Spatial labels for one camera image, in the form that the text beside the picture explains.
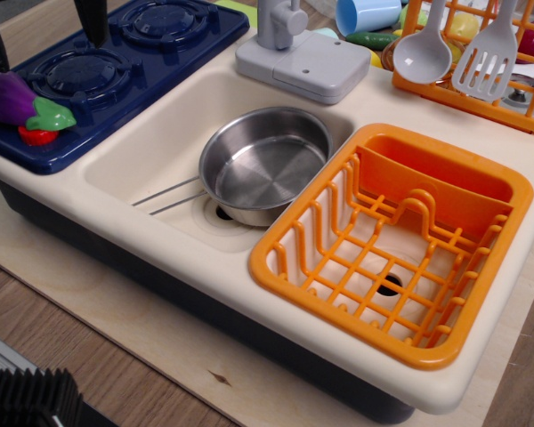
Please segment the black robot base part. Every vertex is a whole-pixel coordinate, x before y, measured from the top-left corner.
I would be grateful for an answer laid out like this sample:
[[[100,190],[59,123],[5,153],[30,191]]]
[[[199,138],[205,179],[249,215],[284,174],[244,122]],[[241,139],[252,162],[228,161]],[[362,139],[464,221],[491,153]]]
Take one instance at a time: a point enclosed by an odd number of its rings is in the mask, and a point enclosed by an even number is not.
[[[0,426],[113,426],[68,370],[0,370]]]

